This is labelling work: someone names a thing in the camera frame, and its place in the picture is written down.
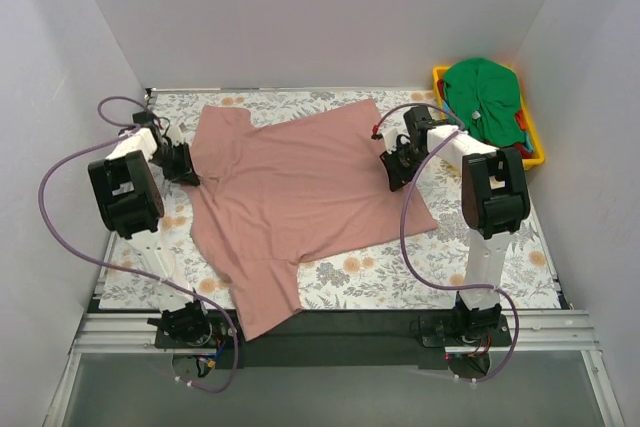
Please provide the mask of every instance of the green cloth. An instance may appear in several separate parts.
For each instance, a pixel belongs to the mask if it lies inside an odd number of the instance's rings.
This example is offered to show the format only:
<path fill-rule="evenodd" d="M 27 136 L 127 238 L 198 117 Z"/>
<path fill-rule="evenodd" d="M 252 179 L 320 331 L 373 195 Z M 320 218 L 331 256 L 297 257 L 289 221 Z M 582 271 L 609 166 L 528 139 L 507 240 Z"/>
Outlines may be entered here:
<path fill-rule="evenodd" d="M 443 80 L 449 107 L 473 138 L 496 147 L 525 141 L 515 118 L 520 87 L 513 71 L 487 59 L 469 59 L 447 70 Z M 474 112 L 480 113 L 477 119 Z"/>

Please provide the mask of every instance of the cable connector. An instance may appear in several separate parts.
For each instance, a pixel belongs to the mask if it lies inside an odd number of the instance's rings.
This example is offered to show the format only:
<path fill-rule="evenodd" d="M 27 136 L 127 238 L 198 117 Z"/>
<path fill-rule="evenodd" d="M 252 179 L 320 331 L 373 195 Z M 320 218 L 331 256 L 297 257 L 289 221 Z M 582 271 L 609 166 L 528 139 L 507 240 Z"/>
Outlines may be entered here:
<path fill-rule="evenodd" d="M 371 129 L 371 138 L 373 140 L 380 140 L 382 138 L 382 134 L 379 134 L 378 130 L 380 130 L 380 126 L 378 126 L 378 124 L 374 125 Z"/>

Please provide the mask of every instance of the red wire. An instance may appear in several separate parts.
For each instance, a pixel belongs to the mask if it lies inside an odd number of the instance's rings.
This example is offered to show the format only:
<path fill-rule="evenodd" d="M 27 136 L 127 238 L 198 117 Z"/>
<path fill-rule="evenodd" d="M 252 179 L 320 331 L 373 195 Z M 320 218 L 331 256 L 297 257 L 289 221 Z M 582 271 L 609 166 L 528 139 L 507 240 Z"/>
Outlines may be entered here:
<path fill-rule="evenodd" d="M 488 342 L 487 342 L 487 347 L 484 349 L 484 351 L 479 354 L 480 356 L 483 356 L 484 354 L 486 354 L 487 352 L 489 352 L 489 348 L 491 347 L 491 335 L 488 335 Z"/>

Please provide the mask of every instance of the pink t-shirt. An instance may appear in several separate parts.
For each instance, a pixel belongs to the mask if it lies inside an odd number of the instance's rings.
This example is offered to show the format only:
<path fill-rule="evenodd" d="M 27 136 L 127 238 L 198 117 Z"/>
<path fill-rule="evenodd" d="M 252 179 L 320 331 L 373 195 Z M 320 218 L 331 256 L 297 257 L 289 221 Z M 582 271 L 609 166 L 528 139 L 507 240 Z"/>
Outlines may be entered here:
<path fill-rule="evenodd" d="M 300 262 L 398 238 L 405 192 L 389 191 L 384 144 L 370 137 L 379 119 L 372 100 L 260 129 L 246 109 L 203 110 L 191 235 L 230 282 L 248 340 L 301 310 Z M 407 234 L 436 226 L 414 192 Z"/>

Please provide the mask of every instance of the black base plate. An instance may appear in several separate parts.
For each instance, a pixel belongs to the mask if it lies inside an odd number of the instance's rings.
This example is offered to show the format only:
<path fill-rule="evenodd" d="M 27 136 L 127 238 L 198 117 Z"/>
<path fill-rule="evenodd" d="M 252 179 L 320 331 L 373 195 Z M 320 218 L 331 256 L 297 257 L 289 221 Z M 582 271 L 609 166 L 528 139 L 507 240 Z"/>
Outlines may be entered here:
<path fill-rule="evenodd" d="M 236 312 L 228 313 L 239 329 Z M 418 365 L 445 370 L 444 346 L 458 346 L 460 340 L 445 338 L 440 345 L 427 340 L 425 345 L 424 337 L 416 329 L 418 325 L 433 325 L 448 315 L 450 310 L 304 311 L 250 342 L 244 340 L 240 331 L 240 367 Z M 227 334 L 225 351 L 216 368 L 230 368 L 233 341 L 228 336 L 228 326 L 219 313 L 209 312 L 208 316 L 216 335 Z M 501 329 L 506 326 L 504 316 L 500 322 L 500 327 L 491 332 L 492 345 L 508 346 L 509 331 Z M 212 350 L 215 345 L 209 343 Z M 160 331 L 155 347 L 193 348 Z"/>

